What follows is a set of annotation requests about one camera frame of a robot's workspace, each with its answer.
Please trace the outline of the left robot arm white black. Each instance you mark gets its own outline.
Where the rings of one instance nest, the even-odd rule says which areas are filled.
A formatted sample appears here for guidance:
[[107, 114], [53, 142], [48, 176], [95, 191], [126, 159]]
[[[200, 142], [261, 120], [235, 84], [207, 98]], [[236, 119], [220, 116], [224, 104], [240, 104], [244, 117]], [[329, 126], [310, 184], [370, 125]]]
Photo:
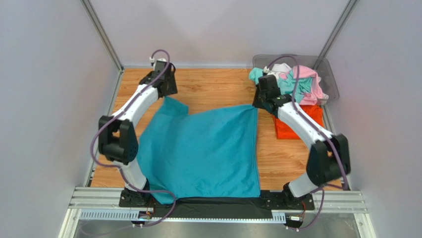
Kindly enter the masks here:
[[165, 60], [153, 63], [153, 70], [140, 80], [130, 99], [111, 116], [99, 119], [98, 151], [118, 169], [125, 183], [121, 207], [146, 207], [151, 202], [150, 184], [143, 174], [137, 154], [136, 125], [159, 98], [177, 93], [175, 66]]

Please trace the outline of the teal t shirt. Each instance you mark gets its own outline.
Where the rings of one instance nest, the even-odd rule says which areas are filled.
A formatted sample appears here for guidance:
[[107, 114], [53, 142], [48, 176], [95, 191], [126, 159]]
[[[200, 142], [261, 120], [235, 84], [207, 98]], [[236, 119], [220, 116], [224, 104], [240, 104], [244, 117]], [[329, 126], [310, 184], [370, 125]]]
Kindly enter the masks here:
[[189, 114], [164, 99], [139, 138], [138, 164], [161, 204], [190, 197], [256, 198], [258, 110], [237, 105]]

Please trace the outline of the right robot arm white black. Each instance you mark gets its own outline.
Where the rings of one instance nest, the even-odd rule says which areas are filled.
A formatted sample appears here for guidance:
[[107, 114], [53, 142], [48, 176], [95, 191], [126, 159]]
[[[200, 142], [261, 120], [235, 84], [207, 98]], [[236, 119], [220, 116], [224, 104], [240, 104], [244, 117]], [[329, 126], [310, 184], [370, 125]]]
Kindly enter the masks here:
[[306, 114], [289, 94], [281, 94], [274, 75], [259, 77], [253, 106], [264, 109], [289, 126], [309, 150], [306, 171], [284, 185], [281, 202], [286, 207], [301, 205], [312, 192], [351, 172], [348, 139], [333, 134]]

